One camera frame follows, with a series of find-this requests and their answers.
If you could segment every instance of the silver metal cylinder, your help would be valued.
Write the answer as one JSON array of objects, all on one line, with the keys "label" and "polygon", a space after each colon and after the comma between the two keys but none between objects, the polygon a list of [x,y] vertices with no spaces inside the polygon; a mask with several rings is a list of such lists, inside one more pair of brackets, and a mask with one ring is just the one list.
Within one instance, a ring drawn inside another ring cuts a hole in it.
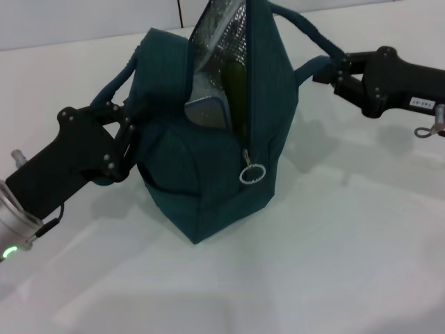
[{"label": "silver metal cylinder", "polygon": [[25,212],[6,183],[0,181],[0,257],[11,247],[30,249],[34,234],[42,226],[42,221]]}]

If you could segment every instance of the screw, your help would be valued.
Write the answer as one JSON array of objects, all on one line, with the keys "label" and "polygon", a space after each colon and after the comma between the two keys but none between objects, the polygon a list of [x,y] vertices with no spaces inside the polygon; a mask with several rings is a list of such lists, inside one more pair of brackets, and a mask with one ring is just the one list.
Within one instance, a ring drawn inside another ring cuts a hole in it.
[{"label": "screw", "polygon": [[13,150],[11,156],[15,160],[15,165],[18,168],[22,167],[28,160],[25,158],[21,150]]}]

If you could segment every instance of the silver insulated lining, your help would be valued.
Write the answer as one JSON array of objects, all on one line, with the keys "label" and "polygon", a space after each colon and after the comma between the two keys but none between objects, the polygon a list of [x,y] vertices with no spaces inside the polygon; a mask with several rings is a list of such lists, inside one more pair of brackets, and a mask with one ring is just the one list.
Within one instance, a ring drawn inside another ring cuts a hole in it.
[{"label": "silver insulated lining", "polygon": [[195,44],[195,73],[223,90],[221,70],[227,61],[247,68],[245,0],[210,0],[191,40]]}]

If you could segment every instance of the white label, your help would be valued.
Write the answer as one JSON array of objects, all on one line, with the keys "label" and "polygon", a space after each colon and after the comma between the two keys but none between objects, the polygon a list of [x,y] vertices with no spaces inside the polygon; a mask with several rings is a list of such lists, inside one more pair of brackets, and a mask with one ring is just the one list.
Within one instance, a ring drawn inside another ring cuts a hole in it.
[{"label": "white label", "polygon": [[418,97],[413,97],[410,103],[410,106],[416,106],[418,108],[425,108],[430,110],[433,110],[435,105],[435,101],[419,99]]}]

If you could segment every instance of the zipper pull ring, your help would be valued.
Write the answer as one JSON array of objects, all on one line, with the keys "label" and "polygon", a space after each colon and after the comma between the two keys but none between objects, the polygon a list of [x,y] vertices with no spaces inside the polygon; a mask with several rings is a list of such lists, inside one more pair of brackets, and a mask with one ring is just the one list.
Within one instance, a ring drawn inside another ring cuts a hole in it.
[{"label": "zipper pull ring", "polygon": [[248,167],[251,167],[252,162],[250,161],[249,151],[247,151],[247,150],[244,150],[244,160],[245,160],[246,164],[248,165]]},{"label": "zipper pull ring", "polygon": [[[255,183],[260,182],[265,176],[266,176],[266,167],[264,167],[263,165],[260,164],[252,164],[252,162],[250,161],[250,157],[249,157],[249,152],[247,150],[244,150],[244,159],[246,164],[248,165],[246,168],[244,168],[244,170],[241,172],[241,174],[239,175],[239,181],[242,184],[245,184],[246,186],[251,186]],[[259,176],[257,179],[252,180],[252,181],[246,181],[244,179],[244,175],[252,169],[258,168],[262,171],[261,176]]]}]

